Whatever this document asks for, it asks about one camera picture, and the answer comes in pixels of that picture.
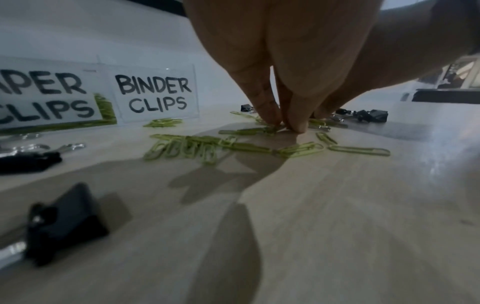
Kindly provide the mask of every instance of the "sign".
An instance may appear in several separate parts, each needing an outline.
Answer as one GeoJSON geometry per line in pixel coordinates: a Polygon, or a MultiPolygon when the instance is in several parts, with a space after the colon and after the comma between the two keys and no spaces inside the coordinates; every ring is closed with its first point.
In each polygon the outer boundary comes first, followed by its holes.
{"type": "Polygon", "coordinates": [[[199,114],[193,66],[185,69],[108,66],[107,73],[125,122],[199,114]]]}
{"type": "Polygon", "coordinates": [[[98,65],[0,57],[0,129],[102,120],[104,90],[98,65]]]}

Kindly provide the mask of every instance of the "forearm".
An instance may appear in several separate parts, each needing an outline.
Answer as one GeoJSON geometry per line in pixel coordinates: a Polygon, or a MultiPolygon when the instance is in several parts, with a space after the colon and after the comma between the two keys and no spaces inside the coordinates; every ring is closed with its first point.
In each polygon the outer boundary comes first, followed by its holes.
{"type": "Polygon", "coordinates": [[[467,55],[475,36],[461,0],[382,11],[346,84],[361,80],[367,91],[418,78],[467,55]]]}

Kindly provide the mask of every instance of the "white paper label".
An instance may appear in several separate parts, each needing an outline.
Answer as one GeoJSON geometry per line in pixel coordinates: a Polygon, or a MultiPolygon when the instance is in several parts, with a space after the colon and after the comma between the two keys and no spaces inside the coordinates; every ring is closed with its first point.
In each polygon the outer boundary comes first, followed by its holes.
{"type": "Polygon", "coordinates": [[[0,57],[0,129],[101,120],[97,65],[0,57]]]}
{"type": "Polygon", "coordinates": [[[193,67],[146,69],[108,66],[107,73],[125,122],[199,114],[193,67]]]}

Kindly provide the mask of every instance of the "binder clips sign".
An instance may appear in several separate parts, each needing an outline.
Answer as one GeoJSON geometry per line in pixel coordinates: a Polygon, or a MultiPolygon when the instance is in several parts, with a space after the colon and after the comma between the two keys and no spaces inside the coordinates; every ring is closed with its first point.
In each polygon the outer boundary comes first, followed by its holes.
{"type": "Polygon", "coordinates": [[[0,57],[0,129],[116,124],[100,80],[97,65],[0,57]]]}
{"type": "Polygon", "coordinates": [[[199,113],[193,66],[163,70],[110,66],[108,73],[125,122],[199,113]]]}

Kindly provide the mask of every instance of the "table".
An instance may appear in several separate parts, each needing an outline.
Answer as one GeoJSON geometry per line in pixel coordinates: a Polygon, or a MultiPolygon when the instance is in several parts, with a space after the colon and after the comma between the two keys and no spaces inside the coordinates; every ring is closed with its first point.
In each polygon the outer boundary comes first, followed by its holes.
{"type": "MultiPolygon", "coordinates": [[[[86,182],[108,238],[48,267],[0,271],[0,302],[17,303],[478,303],[480,108],[357,102],[390,112],[350,123],[340,144],[391,157],[324,151],[284,160],[225,152],[216,166],[144,162],[149,134],[209,134],[252,123],[204,108],[180,127],[128,125],[45,134],[52,147],[85,142],[40,174],[0,177],[0,234],[28,206],[86,182]]],[[[247,141],[281,147],[292,133],[247,141]]]]}

